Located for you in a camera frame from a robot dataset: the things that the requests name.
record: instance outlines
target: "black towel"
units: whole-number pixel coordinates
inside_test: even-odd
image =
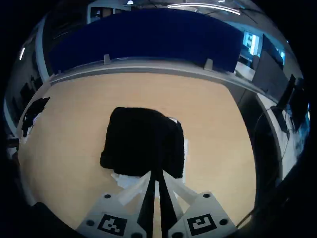
[[[146,108],[117,107],[110,116],[100,165],[115,173],[143,176],[164,169],[183,176],[184,136],[179,122]]]
[[[33,120],[36,118],[38,114],[40,114],[48,102],[48,98],[40,98],[36,101],[34,101],[31,106],[27,109],[24,118],[23,118],[23,124],[22,124],[22,131],[23,131],[23,137],[27,136],[27,131],[29,127],[33,126]]]

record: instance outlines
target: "table surface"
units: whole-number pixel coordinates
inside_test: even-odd
[[[237,65],[235,67],[235,70],[245,79],[247,79],[248,81],[252,81],[254,74],[255,74],[255,70],[251,69],[250,67],[246,66],[245,64],[241,63],[241,62],[237,62]]]
[[[119,73],[57,83],[45,96],[51,98],[20,146],[19,161],[35,200],[73,229],[102,193],[122,190],[112,171],[99,165],[117,106],[147,107],[179,120],[189,140],[186,185],[198,193],[211,191],[235,224],[253,208],[251,142],[225,86],[175,75]],[[160,237],[158,202],[154,237]]]
[[[296,145],[300,141],[300,135],[298,132],[293,133],[290,131],[290,139],[288,140],[286,133],[281,130],[281,127],[272,110],[267,110],[271,106],[276,106],[276,103],[259,93],[257,94],[257,99],[258,102],[260,102],[263,110],[265,110],[264,113],[269,119],[270,125],[275,132],[275,141],[277,144],[279,157],[282,159],[282,179],[284,179],[291,168],[296,164],[297,156],[300,153],[298,149],[296,149]],[[290,115],[286,113],[285,110],[282,113],[283,117],[285,118],[287,128],[292,130]]]

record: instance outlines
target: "computer monitor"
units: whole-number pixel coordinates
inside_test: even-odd
[[[281,108],[281,109],[286,109],[286,106],[290,100],[290,96],[292,95],[292,92],[293,92],[293,89],[295,86],[295,81],[296,81],[296,78],[292,74],[290,77],[290,80],[288,81],[287,87],[286,87],[282,97],[280,98],[279,102],[277,103],[276,107]]]
[[[278,103],[288,86],[288,79],[275,60],[263,51],[252,83]]]
[[[277,51],[273,43],[264,34],[261,54],[263,53],[263,51],[269,53],[269,55],[275,60],[279,67],[283,69],[283,58],[281,57],[280,53]]]
[[[299,79],[294,87],[294,92],[289,102],[292,111],[294,131],[298,131],[308,112],[308,97],[306,90],[305,81]]]
[[[280,98],[279,102],[277,103],[276,106],[271,107],[272,112],[274,113],[277,119],[277,122],[280,125],[281,130],[287,134],[287,138],[289,138],[290,135],[287,128],[287,124],[285,122],[283,111],[287,108],[287,104],[290,100],[290,96],[292,95],[292,92],[295,86],[295,81],[296,81],[296,78],[292,74],[290,77],[290,80],[288,81],[287,87],[282,97]]]

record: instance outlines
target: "wall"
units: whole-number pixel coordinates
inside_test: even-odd
[[[285,63],[283,71],[288,79],[290,78],[291,74],[293,74],[295,78],[303,78],[302,71],[300,70],[296,58],[289,52],[285,53]]]
[[[113,8],[113,9],[121,9],[125,11],[130,11],[131,7],[123,6],[126,4],[127,0],[97,0],[93,3],[89,4],[87,7],[87,24],[90,23],[90,8],[91,7],[104,7],[104,8]]]
[[[286,38],[283,36],[281,31],[274,25],[271,19],[269,19],[263,14],[256,12],[246,11],[246,13],[256,22],[254,22],[252,19],[250,19],[244,14],[238,16],[235,14],[217,13],[212,14],[211,16],[223,20],[241,31],[248,31],[258,36],[261,36],[265,33],[268,39],[277,48],[285,50],[285,63],[283,71],[286,77],[289,79],[291,74],[293,74],[296,78],[303,77],[295,54],[293,53],[290,45],[286,41]]]
[[[39,77],[39,72],[34,69],[32,63],[32,54],[35,52],[35,35],[32,37],[33,39],[31,43],[25,46],[25,51],[21,60],[18,59],[19,55],[17,55],[17,60],[13,65],[6,89],[5,99],[8,106],[9,115],[11,115],[12,118],[15,118],[12,99],[15,98],[19,109],[23,110],[24,108],[22,105],[20,90],[25,85],[25,83],[29,85],[29,88],[33,88],[35,90],[31,84],[31,76],[33,76],[34,79]]]

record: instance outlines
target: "blue fabric divider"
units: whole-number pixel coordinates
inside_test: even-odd
[[[166,58],[233,72],[243,33],[218,19],[175,9],[145,9],[114,14],[74,32],[50,52],[54,73],[121,57]]]

